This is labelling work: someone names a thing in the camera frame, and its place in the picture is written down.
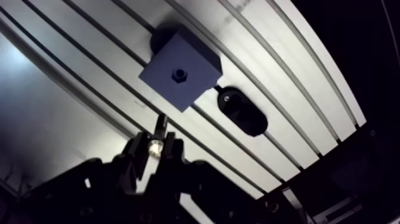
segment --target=screw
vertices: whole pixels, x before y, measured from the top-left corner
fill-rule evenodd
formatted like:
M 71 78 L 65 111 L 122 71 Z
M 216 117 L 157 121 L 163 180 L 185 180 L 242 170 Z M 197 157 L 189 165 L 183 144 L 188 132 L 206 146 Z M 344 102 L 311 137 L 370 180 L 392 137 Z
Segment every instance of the screw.
M 176 82 L 176 83 L 182 83 L 185 82 L 186 79 L 188 79 L 188 73 L 185 72 L 182 69 L 177 69 L 175 71 L 172 72 L 172 79 Z

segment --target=dark background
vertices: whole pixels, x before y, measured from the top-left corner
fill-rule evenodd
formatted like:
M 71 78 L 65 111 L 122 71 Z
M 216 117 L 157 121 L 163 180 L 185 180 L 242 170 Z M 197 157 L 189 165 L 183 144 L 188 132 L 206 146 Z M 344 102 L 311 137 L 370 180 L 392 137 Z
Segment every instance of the dark background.
M 349 223 L 387 223 L 400 215 L 400 66 L 381 0 L 292 0 L 325 44 L 367 124 L 289 186 L 314 216 L 350 196 L 362 212 Z M 400 1 L 385 0 L 400 45 Z

